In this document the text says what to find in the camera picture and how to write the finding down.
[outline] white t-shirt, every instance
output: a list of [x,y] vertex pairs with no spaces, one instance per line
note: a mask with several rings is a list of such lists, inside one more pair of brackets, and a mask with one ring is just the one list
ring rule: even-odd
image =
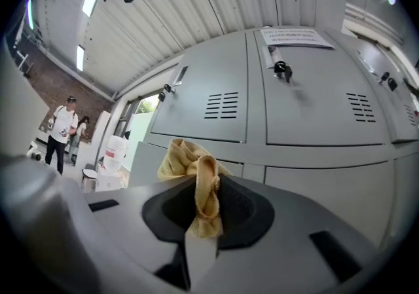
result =
[[87,125],[85,122],[81,123],[80,126],[77,128],[76,133],[81,136],[82,130],[85,130],[87,128]]
[[76,128],[79,118],[74,111],[67,111],[63,105],[55,110],[54,117],[56,120],[51,130],[51,137],[60,143],[67,143],[70,127]]

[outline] locker vent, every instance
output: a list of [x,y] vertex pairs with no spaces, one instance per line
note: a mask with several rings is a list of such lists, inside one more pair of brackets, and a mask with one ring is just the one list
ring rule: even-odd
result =
[[407,117],[409,119],[410,124],[413,125],[413,126],[416,126],[416,121],[414,120],[414,115],[413,115],[412,109],[408,105],[405,105],[405,104],[403,104],[403,105],[405,106]]
[[346,93],[357,122],[375,123],[373,109],[365,95]]
[[209,95],[205,110],[205,119],[237,118],[238,92]]

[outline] brick wall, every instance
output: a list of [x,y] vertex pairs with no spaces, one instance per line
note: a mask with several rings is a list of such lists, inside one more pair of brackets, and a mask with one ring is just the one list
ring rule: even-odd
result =
[[90,139],[100,113],[103,110],[110,112],[112,103],[63,71],[26,39],[22,38],[18,48],[23,55],[29,54],[28,60],[33,62],[33,66],[29,71],[28,80],[50,107],[50,111],[39,128],[43,126],[46,130],[48,119],[52,117],[55,109],[59,105],[65,105],[68,96],[73,95],[77,98],[75,111],[79,120],[83,116],[90,118],[90,124],[86,130],[86,135]]

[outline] yellow cloth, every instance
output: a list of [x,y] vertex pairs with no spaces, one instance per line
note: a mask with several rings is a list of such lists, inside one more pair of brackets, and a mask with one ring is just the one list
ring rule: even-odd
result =
[[161,181],[184,175],[196,175],[196,217],[189,230],[200,238],[216,237],[221,231],[217,191],[220,187],[218,174],[231,173],[203,147],[173,139],[168,152],[157,171]]

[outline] woman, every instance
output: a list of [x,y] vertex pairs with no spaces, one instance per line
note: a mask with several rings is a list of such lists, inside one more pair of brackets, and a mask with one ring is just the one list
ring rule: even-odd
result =
[[73,164],[76,163],[73,160],[74,149],[79,146],[81,137],[86,137],[86,123],[90,123],[90,119],[87,116],[84,116],[77,125],[77,131],[75,135],[70,139],[70,149],[68,150],[68,157]]

